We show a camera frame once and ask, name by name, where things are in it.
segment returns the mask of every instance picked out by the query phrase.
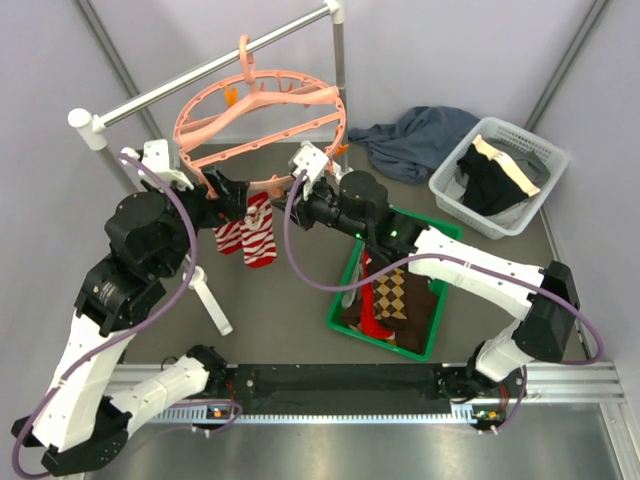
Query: brown cloth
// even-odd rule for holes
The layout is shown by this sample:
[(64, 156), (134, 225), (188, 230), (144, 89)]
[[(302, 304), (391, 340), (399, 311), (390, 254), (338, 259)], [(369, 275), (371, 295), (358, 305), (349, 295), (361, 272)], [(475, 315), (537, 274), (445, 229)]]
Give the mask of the brown cloth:
[[(373, 275), (381, 268), (373, 262), (367, 272)], [(417, 354), (423, 354), (427, 341), (429, 321), (438, 305), (438, 296), (429, 290), (431, 279), (395, 269), (372, 283), (375, 319), (384, 328), (393, 330), (391, 343)], [(355, 302), (341, 315), (345, 325), (357, 327), (360, 323), (362, 300)]]

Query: sock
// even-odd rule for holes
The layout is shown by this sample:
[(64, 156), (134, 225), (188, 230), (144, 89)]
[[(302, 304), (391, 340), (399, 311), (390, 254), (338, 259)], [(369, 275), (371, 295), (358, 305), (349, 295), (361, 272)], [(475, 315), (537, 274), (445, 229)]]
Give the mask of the sock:
[(249, 198), (244, 221), (240, 224), (244, 263), (251, 268), (265, 267), (276, 259), (273, 238), (273, 209), (267, 192)]
[(213, 229), (220, 253), (230, 255), (242, 248), (241, 223), (242, 222), (231, 222)]

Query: green tray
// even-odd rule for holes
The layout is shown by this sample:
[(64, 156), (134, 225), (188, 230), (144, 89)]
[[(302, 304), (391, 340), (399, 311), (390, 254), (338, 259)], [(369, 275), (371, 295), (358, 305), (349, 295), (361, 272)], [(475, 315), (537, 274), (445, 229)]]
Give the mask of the green tray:
[[(442, 233), (453, 238), (454, 240), (460, 240), (462, 238), (462, 229), (457, 225), (452, 225), (450, 223), (424, 217), (422, 215), (416, 215), (415, 213), (407, 212), (406, 210), (401, 210), (399, 208), (395, 208), (395, 210), (397, 212), (404, 213), (405, 215), (409, 215), (411, 217), (422, 220), (423, 222), (437, 228)], [(346, 285), (351, 281), (353, 272), (356, 268), (356, 265), (358, 264), (358, 260), (360, 259), (360, 252), (362, 251), (363, 246), (363, 242), (358, 242), (356, 244), (356, 247), (353, 250), (353, 254), (349, 259), (347, 270), (345, 271), (344, 275), (342, 276), (342, 280), (340, 281), (340, 285)], [(337, 332), (344, 333), (345, 335), (349, 335), (350, 337), (359, 338), (360, 340), (364, 340), (365, 342), (377, 345), (378, 347), (399, 353), (400, 355), (412, 358), (413, 360), (417, 360), (418, 362), (426, 362), (431, 357), (433, 346), (436, 343), (438, 326), (440, 325), (440, 319), (442, 318), (442, 311), (444, 310), (444, 304), (447, 299), (447, 291), (449, 290), (449, 285), (440, 280), (434, 280), (429, 285), (429, 289), (439, 298), (436, 310), (435, 312), (433, 312), (433, 317), (431, 317), (431, 321), (429, 322), (429, 327), (427, 329), (427, 343), (425, 351), (422, 355), (418, 355), (417, 353), (410, 352), (408, 350), (405, 350), (404, 348), (391, 345), (382, 340), (367, 337), (363, 333), (351, 330), (344, 323), (342, 323), (342, 320), (340, 320), (340, 315), (342, 315), (342, 312), (344, 311), (344, 309), (342, 308), (342, 297), (344, 296), (344, 292), (339, 293), (334, 297), (333, 303), (331, 304), (331, 309), (329, 310), (329, 315), (327, 316), (327, 325), (329, 326), (329, 328), (336, 330)]]

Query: metal table surface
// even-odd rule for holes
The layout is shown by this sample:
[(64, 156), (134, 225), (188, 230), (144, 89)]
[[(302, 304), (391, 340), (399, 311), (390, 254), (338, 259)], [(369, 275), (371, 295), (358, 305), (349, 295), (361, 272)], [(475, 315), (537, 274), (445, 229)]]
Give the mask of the metal table surface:
[[(141, 429), (122, 452), (166, 429)], [(237, 425), (172, 432), (90, 480), (621, 479), (597, 405), (525, 405), (507, 430), (466, 425)]]

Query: metal rod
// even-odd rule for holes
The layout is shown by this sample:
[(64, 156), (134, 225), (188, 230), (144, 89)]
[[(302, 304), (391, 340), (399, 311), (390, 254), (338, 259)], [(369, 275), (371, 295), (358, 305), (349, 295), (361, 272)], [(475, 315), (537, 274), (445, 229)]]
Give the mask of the metal rod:
[[(336, 86), (340, 92), (340, 99), (344, 104), (345, 113), (349, 113), (347, 108), (347, 79), (345, 69), (345, 54), (344, 54), (344, 23), (333, 24), (333, 53), (336, 63)], [(342, 137), (342, 145), (349, 143), (349, 121), (348, 118), (344, 125), (344, 136)], [(346, 172), (349, 168), (349, 152), (344, 153), (338, 157), (338, 164), (342, 168), (342, 171)]]
[(531, 112), (527, 123), (525, 123), (525, 130), (529, 130), (532, 132), (536, 129), (538, 123), (540, 123), (540, 120), (549, 107), (551, 100), (558, 92), (558, 89), (560, 88), (560, 85), (565, 79), (567, 73), (584, 48), (587, 39), (594, 32), (594, 30), (600, 23), (600, 20), (602, 20), (602, 18), (604, 17), (606, 7), (609, 5), (609, 3), (610, 0), (595, 0), (591, 5), (591, 8), (587, 12), (582, 25), (580, 25), (578, 32), (576, 33), (575, 37), (573, 37), (573, 40), (571, 40), (569, 48), (567, 48), (567, 51), (564, 53), (562, 60), (560, 60), (560, 63), (556, 67), (555, 72), (553, 72), (553, 75), (551, 75), (551, 78), (549, 79), (549, 82), (542, 92), (538, 103)]
[[(247, 44), (247, 52), (255, 52), (260, 50), (267, 45), (272, 44), (276, 40), (279, 40), (287, 35), (300, 30), (307, 25), (310, 25), (323, 17), (326, 17), (331, 14), (331, 9), (327, 5), (323, 5), (322, 7), (314, 10), (303, 17), (300, 17), (297, 20), (294, 20), (287, 25), (284, 25), (267, 35), (264, 35), (257, 40), (254, 40)], [(226, 67), (227, 65), (231, 65), (233, 62), (237, 61), (239, 58), (239, 51), (235, 49), (222, 57), (213, 60), (211, 62), (205, 63), (199, 67), (194, 68), (193, 70), (173, 79), (169, 82), (161, 85), (147, 93), (143, 93), (142, 95), (138, 95), (137, 97), (129, 100), (128, 102), (116, 107), (100, 116), (100, 122), (104, 124), (105, 127), (109, 127), (114, 123), (119, 122), (123, 118), (128, 117), (129, 115), (136, 113), (137, 111), (148, 107), (149, 105), (157, 102), (158, 100), (166, 97), (167, 95), (171, 95), (172, 93), (180, 90), (187, 85), (192, 84), (200, 80), (203, 77), (206, 77), (210, 73), (213, 73), (221, 68)]]
[[(120, 53), (113, 44), (113, 41), (111, 40), (111, 37), (104, 27), (102, 20), (100, 20), (100, 16), (93, 7), (91, 0), (74, 0), (74, 3), (76, 5), (76, 8), (78, 9), (78, 12), (85, 21), (87, 28), (90, 30), (93, 38), (98, 44), (98, 47), (100, 48), (100, 50), (102, 50), (107, 63), (111, 67), (111, 70), (118, 80), (118, 83), (120, 83), (129, 97), (133, 98), (140, 95), (140, 90), (133, 81), (133, 77), (129, 73), (129, 70), (127, 70), (127, 66), (122, 60), (122, 57), (120, 57)], [(152, 138), (162, 138), (160, 128), (151, 115), (151, 112), (149, 112), (148, 109), (144, 108), (141, 109), (138, 113), (149, 135)]]
[(127, 175), (127, 172), (124, 169), (124, 165), (120, 163), (120, 161), (115, 157), (111, 149), (107, 146), (102, 150), (98, 150), (96, 152), (102, 158), (104, 164), (109, 169), (109, 171), (113, 174), (118, 184), (124, 189), (127, 194), (136, 193), (139, 191), (137, 185), (131, 177)]

